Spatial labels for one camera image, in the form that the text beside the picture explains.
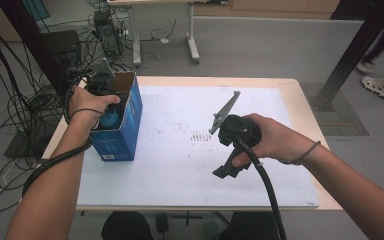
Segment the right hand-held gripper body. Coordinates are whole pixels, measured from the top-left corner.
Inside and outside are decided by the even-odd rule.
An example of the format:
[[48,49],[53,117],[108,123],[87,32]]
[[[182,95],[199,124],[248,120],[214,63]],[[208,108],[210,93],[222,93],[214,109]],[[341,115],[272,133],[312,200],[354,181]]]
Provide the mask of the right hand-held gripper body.
[[251,119],[230,113],[240,94],[240,91],[234,91],[226,104],[213,114],[214,120],[209,133],[214,135],[219,131],[219,141],[225,146],[233,144],[235,148],[239,148],[240,143],[243,142],[253,147],[261,141],[261,130],[257,124]]

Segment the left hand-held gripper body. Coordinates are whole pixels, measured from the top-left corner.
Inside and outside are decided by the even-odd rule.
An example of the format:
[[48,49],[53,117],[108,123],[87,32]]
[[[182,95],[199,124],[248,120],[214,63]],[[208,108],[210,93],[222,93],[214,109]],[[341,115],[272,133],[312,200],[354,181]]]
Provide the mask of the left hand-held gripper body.
[[96,96],[105,96],[114,93],[112,82],[115,74],[106,59],[99,64],[96,72],[88,78],[85,89]]

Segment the blue bottle with white cap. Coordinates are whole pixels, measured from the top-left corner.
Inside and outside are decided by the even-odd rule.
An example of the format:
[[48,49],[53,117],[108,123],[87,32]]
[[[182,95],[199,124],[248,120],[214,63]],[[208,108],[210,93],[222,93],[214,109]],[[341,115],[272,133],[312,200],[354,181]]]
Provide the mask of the blue bottle with white cap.
[[119,126],[120,116],[117,110],[108,109],[100,117],[99,127],[102,129],[115,129]]

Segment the blue cardboard box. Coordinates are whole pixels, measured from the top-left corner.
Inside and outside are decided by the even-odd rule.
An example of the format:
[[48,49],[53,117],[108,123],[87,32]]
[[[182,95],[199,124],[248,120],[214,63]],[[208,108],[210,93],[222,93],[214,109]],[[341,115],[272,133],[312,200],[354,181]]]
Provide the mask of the blue cardboard box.
[[115,129],[98,127],[90,132],[92,144],[103,161],[133,161],[142,115],[142,98],[135,72],[116,73],[113,94],[121,101],[106,109],[118,111],[119,126]]

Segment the person's left hand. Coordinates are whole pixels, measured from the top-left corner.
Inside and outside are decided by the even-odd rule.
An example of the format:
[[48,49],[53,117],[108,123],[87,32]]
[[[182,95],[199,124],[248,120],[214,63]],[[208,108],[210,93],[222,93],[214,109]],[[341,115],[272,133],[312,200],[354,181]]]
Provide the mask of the person's left hand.
[[116,95],[96,96],[81,87],[72,88],[73,95],[69,100],[69,123],[92,129],[98,118],[110,104],[118,104],[121,99]]

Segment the person's right hand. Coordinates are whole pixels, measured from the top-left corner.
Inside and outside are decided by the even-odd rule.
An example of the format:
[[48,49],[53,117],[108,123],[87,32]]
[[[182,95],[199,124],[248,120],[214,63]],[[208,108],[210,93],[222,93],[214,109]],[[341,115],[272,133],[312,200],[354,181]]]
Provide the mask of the person's right hand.
[[286,164],[298,165],[305,152],[314,144],[308,137],[278,121],[253,113],[244,116],[257,124],[261,140],[251,148],[259,158],[272,158]]

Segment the white table mat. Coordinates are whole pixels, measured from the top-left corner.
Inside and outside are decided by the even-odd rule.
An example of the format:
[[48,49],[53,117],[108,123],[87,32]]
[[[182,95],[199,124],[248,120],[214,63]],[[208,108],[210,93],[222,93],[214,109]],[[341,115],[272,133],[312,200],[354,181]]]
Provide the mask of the white table mat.
[[276,88],[158,87],[140,89],[143,111],[135,157],[104,162],[85,154],[78,204],[82,208],[260,208],[269,206],[254,167],[219,178],[232,149],[209,132],[214,115],[236,96],[233,113],[257,112],[291,123]]

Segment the computer tower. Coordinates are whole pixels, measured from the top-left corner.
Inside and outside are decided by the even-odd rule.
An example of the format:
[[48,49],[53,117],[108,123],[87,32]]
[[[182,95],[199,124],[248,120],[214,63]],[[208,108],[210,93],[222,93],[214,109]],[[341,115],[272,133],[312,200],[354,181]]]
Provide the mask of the computer tower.
[[122,53],[119,31],[112,21],[110,11],[95,11],[93,21],[105,55],[119,56]]

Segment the black equipment case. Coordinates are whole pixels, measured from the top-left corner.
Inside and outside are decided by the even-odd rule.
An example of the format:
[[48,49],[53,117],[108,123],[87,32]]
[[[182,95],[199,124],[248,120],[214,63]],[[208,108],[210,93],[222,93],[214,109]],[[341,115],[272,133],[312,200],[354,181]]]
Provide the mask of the black equipment case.
[[73,67],[80,64],[81,42],[75,30],[43,33],[42,37],[60,66]]

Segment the person's right leg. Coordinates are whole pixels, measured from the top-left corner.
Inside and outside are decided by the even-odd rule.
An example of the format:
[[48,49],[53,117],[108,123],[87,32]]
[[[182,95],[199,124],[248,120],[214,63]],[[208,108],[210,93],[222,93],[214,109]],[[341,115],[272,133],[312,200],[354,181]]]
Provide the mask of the person's right leg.
[[280,240],[271,212],[234,212],[219,240]]

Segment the person's left leg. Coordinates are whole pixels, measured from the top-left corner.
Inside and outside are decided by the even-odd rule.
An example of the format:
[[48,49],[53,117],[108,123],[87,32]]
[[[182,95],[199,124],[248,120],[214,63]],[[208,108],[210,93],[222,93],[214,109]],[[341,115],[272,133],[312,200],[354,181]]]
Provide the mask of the person's left leg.
[[139,212],[115,211],[106,219],[103,240],[154,240],[150,225]]

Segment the wooden cabinet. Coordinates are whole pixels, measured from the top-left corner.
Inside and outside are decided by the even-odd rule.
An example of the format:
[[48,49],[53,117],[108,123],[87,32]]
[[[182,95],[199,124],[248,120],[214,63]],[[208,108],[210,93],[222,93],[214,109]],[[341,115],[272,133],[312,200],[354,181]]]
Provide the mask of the wooden cabinet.
[[330,19],[341,0],[224,0],[196,4],[198,16]]

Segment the black metal post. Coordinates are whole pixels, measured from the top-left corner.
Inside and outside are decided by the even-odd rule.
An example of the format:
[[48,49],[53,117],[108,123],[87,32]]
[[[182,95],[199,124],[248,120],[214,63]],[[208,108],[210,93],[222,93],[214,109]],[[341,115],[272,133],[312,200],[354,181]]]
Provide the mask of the black metal post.
[[0,0],[0,8],[27,46],[39,67],[59,95],[69,90],[69,82],[64,71],[45,43],[36,21],[28,12],[22,0]]
[[309,98],[314,111],[332,112],[332,101],[357,63],[384,29],[384,0],[367,16],[318,94]]

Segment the white desk frame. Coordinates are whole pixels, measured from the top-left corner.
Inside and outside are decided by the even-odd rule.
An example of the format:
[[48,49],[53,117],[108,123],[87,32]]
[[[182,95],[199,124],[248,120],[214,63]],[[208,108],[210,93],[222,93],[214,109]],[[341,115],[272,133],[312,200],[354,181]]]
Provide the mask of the white desk frame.
[[111,6],[117,6],[125,9],[129,18],[132,36],[132,60],[135,67],[139,67],[141,61],[141,41],[136,31],[136,18],[134,14],[134,5],[143,4],[174,4],[185,3],[188,6],[188,31],[186,32],[186,41],[191,54],[191,59],[196,63],[200,63],[200,56],[194,38],[194,6],[196,3],[205,3],[209,0],[106,0]]

